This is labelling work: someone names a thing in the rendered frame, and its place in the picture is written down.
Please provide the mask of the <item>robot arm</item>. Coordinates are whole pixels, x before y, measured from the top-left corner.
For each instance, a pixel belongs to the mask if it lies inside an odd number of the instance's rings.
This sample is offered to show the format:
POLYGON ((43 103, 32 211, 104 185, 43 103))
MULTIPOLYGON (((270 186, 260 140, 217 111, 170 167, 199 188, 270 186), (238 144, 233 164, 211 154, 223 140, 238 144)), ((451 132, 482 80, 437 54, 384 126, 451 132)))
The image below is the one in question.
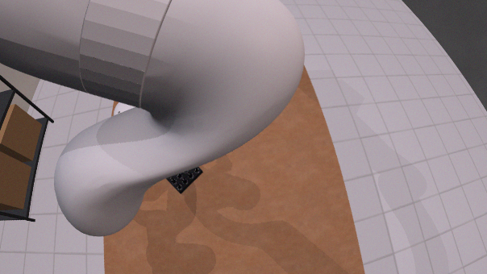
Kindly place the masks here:
POLYGON ((118 102, 54 173, 63 215, 91 236, 127 226, 157 182, 261 133, 304 60, 279 0, 0 0, 1 64, 118 102))

